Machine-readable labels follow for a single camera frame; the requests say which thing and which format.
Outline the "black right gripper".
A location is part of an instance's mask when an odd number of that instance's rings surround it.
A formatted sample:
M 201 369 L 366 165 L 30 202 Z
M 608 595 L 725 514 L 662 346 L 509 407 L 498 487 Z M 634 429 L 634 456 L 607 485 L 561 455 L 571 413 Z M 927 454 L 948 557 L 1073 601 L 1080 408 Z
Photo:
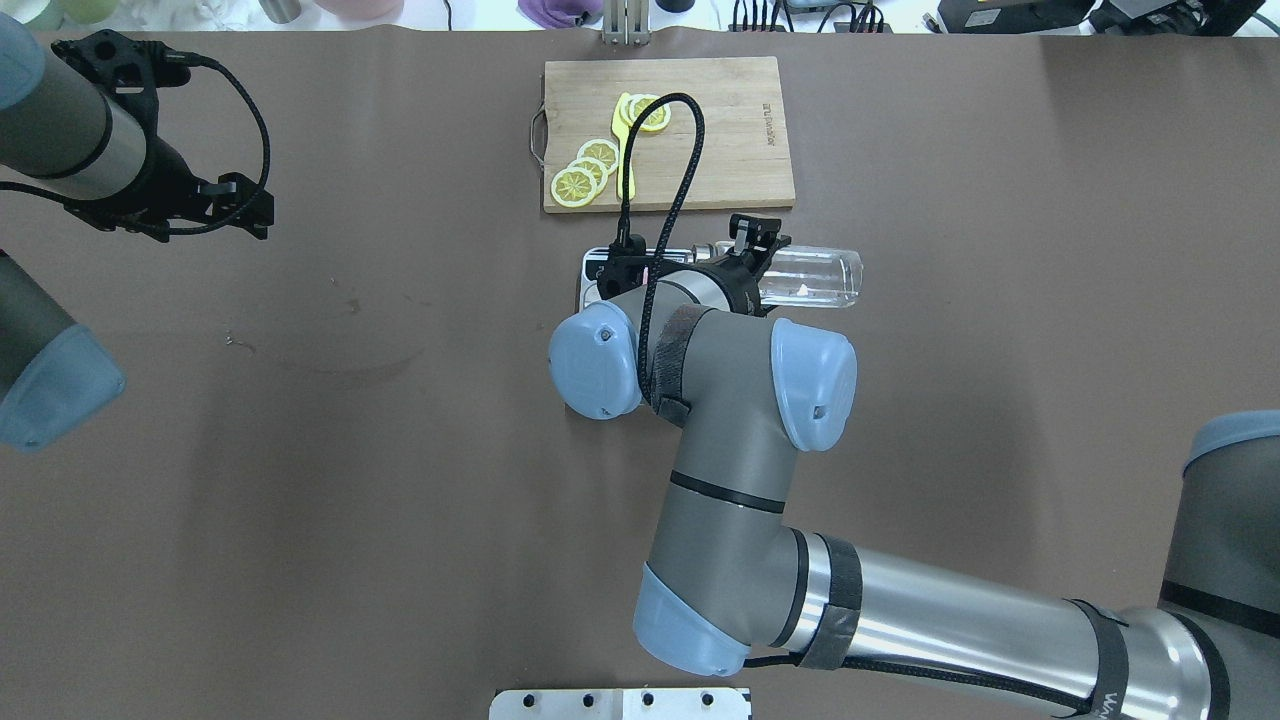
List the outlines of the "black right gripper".
M 649 281 L 669 279 L 680 272 L 695 274 L 695 282 L 710 284 L 712 305 L 723 299 L 723 309 L 750 316 L 765 316 L 783 304 L 765 292 L 765 273 L 774 255 L 791 245 L 782 232 L 782 220 L 774 217 L 753 217 L 735 213 L 730 218 L 730 241 L 696 249 L 649 249 L 640 234 L 607 246 L 607 256 L 598 268 L 598 293 L 602 300 L 614 299 Z

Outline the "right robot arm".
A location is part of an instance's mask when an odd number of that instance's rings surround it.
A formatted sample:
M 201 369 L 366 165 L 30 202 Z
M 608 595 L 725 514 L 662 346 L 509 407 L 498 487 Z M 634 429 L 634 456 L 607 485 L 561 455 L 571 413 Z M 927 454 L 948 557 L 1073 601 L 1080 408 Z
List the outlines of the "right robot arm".
M 549 347 L 678 433 L 634 630 L 700 676 L 886 673 L 1062 719 L 1277 716 L 1277 249 L 957 232 L 852 324 L 660 263 Z

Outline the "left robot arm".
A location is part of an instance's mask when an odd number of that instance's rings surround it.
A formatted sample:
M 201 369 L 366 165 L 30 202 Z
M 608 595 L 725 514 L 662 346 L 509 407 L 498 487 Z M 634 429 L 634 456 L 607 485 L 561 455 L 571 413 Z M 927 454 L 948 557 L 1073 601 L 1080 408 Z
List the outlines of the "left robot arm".
M 237 172 L 204 179 L 160 136 L 159 91 L 188 83 L 196 69 L 220 74 L 248 108 L 261 142 L 257 179 Z M 3 167 L 17 173 L 4 191 L 51 201 L 96 231 L 160 243 L 225 227 L 268 237 L 275 220 L 268 126 L 220 61 L 114 29 L 46 45 L 4 15 L 1 91 Z M 37 452 L 125 389 L 95 333 L 9 254 L 1 310 L 5 446 Z

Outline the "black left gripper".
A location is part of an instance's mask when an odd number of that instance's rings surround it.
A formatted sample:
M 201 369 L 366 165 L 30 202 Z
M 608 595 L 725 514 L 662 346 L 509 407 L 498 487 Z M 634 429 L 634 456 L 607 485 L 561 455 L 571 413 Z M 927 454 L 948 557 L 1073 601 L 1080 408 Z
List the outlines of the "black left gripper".
M 102 158 L 123 158 L 127 182 L 105 197 L 65 202 L 65 209 L 102 231 L 125 228 L 168 241 L 233 225 L 265 241 L 275 224 L 275 199 L 238 172 L 216 181 L 197 177 L 157 133 L 160 88 L 180 87 L 195 68 L 241 82 L 220 63 L 178 51 L 161 41 L 128 38 L 113 29 L 76 41 L 56 41 L 52 54 L 100 91 L 109 111 L 110 138 Z

